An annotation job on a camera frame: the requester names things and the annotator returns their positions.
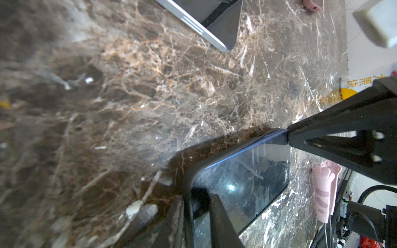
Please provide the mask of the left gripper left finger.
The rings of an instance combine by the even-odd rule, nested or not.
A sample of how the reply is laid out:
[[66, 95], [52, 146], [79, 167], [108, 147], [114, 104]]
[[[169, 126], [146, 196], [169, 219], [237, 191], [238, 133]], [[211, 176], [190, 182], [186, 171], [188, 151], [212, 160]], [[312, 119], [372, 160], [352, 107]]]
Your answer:
[[152, 248], [181, 248], [184, 229], [184, 200], [175, 196]]

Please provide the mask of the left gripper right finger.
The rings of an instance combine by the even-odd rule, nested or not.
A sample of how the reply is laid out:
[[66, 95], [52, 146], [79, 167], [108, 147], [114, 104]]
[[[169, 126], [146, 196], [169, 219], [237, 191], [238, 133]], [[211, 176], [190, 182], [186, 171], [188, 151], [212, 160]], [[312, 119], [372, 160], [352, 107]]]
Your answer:
[[209, 215], [212, 248], [244, 248], [219, 195], [210, 195]]

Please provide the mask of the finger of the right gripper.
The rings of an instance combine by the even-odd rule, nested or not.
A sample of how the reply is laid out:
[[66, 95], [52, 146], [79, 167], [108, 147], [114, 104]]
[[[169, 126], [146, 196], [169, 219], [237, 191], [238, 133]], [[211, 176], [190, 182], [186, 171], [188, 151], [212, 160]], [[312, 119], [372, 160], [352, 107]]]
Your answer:
[[397, 78], [373, 85], [288, 128], [296, 148], [386, 185], [397, 183]]

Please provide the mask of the pink phone case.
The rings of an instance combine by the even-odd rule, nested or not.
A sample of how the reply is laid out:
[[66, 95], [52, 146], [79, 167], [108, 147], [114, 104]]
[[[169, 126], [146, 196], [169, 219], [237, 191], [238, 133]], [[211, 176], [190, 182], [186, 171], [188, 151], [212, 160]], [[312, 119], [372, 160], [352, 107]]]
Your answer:
[[323, 7], [321, 5], [322, 1], [315, 0], [302, 0], [303, 5], [312, 12], [322, 11]]

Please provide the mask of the silver-edged phone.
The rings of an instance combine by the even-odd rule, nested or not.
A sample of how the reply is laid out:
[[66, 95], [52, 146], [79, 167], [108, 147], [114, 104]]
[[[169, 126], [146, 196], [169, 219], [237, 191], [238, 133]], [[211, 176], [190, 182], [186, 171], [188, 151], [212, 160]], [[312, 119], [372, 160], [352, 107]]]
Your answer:
[[238, 38], [243, 0], [156, 0], [221, 52], [231, 51]]

